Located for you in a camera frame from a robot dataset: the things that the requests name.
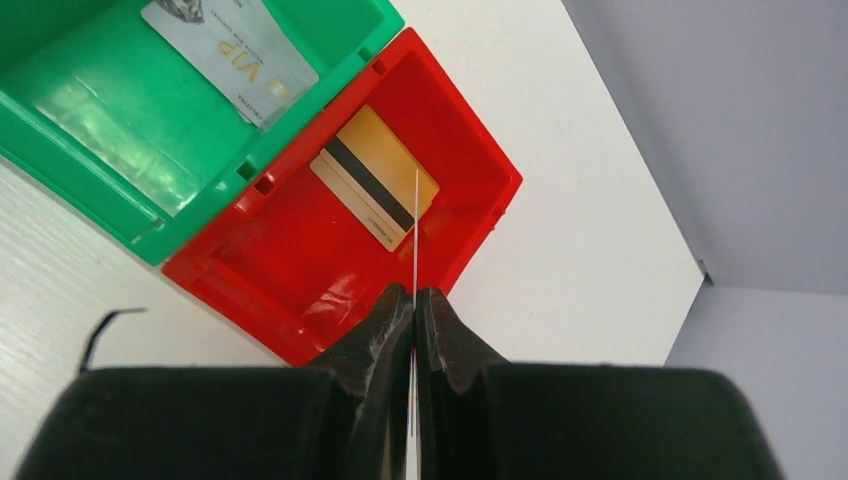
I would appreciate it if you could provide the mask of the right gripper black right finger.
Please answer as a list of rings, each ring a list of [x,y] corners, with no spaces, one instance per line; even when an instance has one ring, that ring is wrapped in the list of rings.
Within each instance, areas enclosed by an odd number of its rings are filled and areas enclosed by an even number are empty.
[[[416,296],[423,479],[779,479],[727,377],[512,362],[436,288]]]

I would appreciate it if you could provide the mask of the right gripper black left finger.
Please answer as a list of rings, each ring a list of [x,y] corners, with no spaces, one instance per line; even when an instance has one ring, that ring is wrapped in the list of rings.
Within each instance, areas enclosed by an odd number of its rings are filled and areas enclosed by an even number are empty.
[[[391,284],[301,367],[93,369],[40,426],[20,479],[401,479],[413,301]]]

